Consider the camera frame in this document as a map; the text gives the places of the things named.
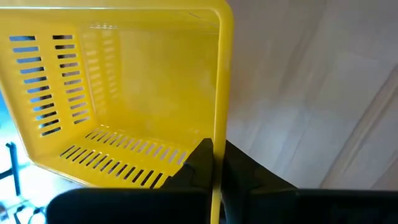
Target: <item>light wood grain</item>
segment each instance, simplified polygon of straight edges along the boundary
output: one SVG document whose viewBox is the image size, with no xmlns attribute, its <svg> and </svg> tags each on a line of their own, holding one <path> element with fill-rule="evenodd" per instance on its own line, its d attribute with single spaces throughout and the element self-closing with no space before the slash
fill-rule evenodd
<svg viewBox="0 0 398 224">
<path fill-rule="evenodd" d="M 398 163 L 391 159 L 394 134 L 386 134 L 398 120 L 390 103 L 398 2 L 229 3 L 235 41 L 228 139 L 299 187 L 388 183 L 384 173 Z"/>
</svg>

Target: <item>black plastic part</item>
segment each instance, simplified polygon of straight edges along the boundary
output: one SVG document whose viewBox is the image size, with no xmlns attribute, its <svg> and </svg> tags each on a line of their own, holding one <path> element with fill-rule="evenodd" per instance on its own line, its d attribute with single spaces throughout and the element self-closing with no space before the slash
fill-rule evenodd
<svg viewBox="0 0 398 224">
<path fill-rule="evenodd" d="M 227 142 L 221 186 L 228 224 L 398 223 L 398 193 L 296 189 Z"/>
<path fill-rule="evenodd" d="M 47 223 L 209 223 L 212 166 L 204 139 L 160 189 L 71 190 L 50 202 Z"/>
</svg>

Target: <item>floor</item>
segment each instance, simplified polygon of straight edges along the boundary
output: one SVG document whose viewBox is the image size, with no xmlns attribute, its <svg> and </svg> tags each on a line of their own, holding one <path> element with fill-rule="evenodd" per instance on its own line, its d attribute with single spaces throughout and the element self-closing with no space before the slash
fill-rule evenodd
<svg viewBox="0 0 398 224">
<path fill-rule="evenodd" d="M 398 2 L 228 2 L 228 139 L 298 187 L 398 189 Z"/>
</svg>

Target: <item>basket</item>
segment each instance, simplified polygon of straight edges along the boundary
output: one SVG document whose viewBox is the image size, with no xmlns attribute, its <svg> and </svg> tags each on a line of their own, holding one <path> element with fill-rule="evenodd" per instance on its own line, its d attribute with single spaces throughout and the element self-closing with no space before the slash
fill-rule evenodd
<svg viewBox="0 0 398 224">
<path fill-rule="evenodd" d="M 204 138 L 220 163 L 225 2 L 18 3 L 0 7 L 0 81 L 33 162 L 126 188 L 159 188 Z"/>
</svg>

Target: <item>black object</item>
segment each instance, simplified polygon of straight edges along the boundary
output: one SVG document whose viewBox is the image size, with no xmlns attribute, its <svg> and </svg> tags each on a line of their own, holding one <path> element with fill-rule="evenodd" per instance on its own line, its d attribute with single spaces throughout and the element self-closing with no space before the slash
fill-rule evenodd
<svg viewBox="0 0 398 224">
<path fill-rule="evenodd" d="M 50 202 L 47 223 L 209 223 L 212 170 L 204 139 L 160 189 L 71 190 Z"/>
<path fill-rule="evenodd" d="M 398 193 L 296 189 L 226 144 L 221 185 L 228 224 L 398 223 Z"/>
</svg>

